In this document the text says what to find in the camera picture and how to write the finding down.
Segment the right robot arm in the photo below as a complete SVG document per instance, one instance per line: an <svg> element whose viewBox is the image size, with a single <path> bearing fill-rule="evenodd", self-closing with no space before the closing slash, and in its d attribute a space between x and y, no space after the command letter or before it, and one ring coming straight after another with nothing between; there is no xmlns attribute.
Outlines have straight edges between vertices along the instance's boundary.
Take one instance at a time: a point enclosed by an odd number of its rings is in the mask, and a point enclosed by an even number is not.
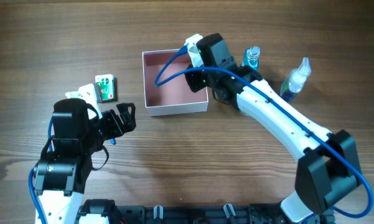
<svg viewBox="0 0 374 224"><path fill-rule="evenodd" d="M284 219L299 223L322 215L355 190L360 164L354 138L315 124L270 87L249 66L238 66L223 37L195 34L185 41L192 61L185 79L193 92L205 87L213 97L261 123L297 162L294 192L281 202Z"/></svg>

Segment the clear spray bottle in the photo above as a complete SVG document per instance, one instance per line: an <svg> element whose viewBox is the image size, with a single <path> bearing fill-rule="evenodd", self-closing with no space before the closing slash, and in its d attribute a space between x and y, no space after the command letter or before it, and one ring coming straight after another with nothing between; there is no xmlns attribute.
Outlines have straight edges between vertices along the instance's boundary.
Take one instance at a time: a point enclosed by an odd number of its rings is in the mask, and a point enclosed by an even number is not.
<svg viewBox="0 0 374 224"><path fill-rule="evenodd" d="M310 74L311 66L309 58L304 57L301 65L298 68L293 69L287 79L283 81L280 88L280 97L286 102L293 100L297 94L301 92Z"/></svg>

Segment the green soap box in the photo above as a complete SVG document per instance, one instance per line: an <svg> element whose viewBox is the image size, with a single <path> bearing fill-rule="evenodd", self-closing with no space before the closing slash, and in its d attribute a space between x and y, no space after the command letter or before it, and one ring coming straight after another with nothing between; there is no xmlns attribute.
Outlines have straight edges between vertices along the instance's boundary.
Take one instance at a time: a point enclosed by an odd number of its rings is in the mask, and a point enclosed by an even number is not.
<svg viewBox="0 0 374 224"><path fill-rule="evenodd" d="M103 102L115 100L115 78L112 74L97 75L95 83L100 87Z"/></svg>

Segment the white pink-lined box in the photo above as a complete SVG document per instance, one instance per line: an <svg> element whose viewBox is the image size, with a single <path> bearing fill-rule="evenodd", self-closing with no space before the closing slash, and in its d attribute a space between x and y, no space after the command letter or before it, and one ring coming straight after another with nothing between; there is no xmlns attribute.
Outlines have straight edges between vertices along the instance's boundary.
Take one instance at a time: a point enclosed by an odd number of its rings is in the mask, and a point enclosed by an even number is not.
<svg viewBox="0 0 374 224"><path fill-rule="evenodd" d="M205 112L208 108L208 90L194 93L185 75L155 86L155 79L164 65L178 52L177 49L155 50L142 53L144 99L148 116Z"/></svg>

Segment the teal mouthwash bottle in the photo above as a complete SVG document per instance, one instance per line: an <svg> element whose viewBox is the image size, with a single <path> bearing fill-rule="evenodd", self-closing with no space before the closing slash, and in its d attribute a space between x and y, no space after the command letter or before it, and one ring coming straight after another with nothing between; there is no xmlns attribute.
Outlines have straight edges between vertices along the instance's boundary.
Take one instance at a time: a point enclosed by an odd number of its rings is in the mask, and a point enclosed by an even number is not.
<svg viewBox="0 0 374 224"><path fill-rule="evenodd" d="M260 53L260 48L257 46L246 49L241 66L249 66L253 70L258 71Z"/></svg>

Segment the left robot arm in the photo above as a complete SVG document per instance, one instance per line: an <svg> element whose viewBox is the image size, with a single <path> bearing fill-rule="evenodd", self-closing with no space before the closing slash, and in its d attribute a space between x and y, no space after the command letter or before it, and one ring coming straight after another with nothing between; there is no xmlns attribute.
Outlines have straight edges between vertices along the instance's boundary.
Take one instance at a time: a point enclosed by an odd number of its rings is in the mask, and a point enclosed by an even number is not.
<svg viewBox="0 0 374 224"><path fill-rule="evenodd" d="M92 155L106 151L105 141L136 128L134 103L120 103L117 110L98 114L79 98L54 104L52 126L29 174L29 191L36 208L36 223L126 223L114 200L82 202L93 166Z"/></svg>

